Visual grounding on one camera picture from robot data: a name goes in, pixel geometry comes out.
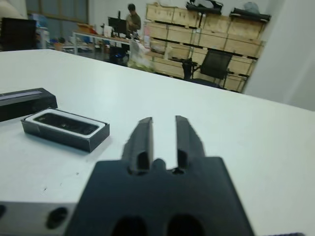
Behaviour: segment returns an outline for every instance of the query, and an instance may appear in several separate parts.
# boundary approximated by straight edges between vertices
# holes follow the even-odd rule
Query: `window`
[[[88,23],[88,0],[26,0],[28,14],[47,18],[50,38],[69,40],[77,23]]]

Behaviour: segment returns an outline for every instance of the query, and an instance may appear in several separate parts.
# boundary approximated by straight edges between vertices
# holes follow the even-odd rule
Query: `stacked wooden crates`
[[[264,48],[259,40],[264,24],[227,16],[207,14],[202,17],[197,12],[175,7],[148,4],[146,18],[151,22],[151,45],[165,51],[172,47],[172,57],[192,58],[202,64],[208,50],[220,50],[232,54],[229,75],[225,84],[228,90],[241,92],[252,74],[254,66]],[[149,56],[155,71],[165,75],[183,78],[180,62],[163,59],[163,56]],[[196,72],[195,78],[214,81],[214,78]]]

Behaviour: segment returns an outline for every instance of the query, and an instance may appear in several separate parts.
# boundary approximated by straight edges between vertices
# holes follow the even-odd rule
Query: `black box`
[[[52,126],[38,122],[46,114],[53,114],[60,118],[69,119],[74,122],[80,122],[84,125],[97,126],[95,123],[101,124],[97,126],[97,129],[92,131],[89,135],[80,134],[78,132],[72,132],[70,129],[65,130],[64,127],[73,127],[73,124],[65,124],[59,126]],[[25,119],[21,120],[24,132],[33,134],[35,136],[51,140],[57,143],[68,145],[74,148],[78,148],[84,151],[92,152],[98,145],[100,145],[109,136],[109,124],[95,119],[90,119],[76,114],[60,111],[57,109],[47,109],[45,111],[33,114]]]
[[[0,121],[58,108],[56,97],[43,88],[0,94]]]

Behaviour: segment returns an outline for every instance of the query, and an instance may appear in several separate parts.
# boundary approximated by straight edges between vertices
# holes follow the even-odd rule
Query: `dark shirt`
[[[126,18],[126,24],[127,24],[127,32],[135,32],[139,29],[141,29],[141,19],[140,16],[136,13],[135,15],[129,14]]]

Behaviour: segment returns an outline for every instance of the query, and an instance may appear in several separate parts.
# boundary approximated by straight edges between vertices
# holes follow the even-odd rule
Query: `computer monitor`
[[[36,21],[3,18],[0,41],[3,51],[36,48]]]
[[[108,17],[108,25],[113,27],[115,32],[127,35],[126,20]]]

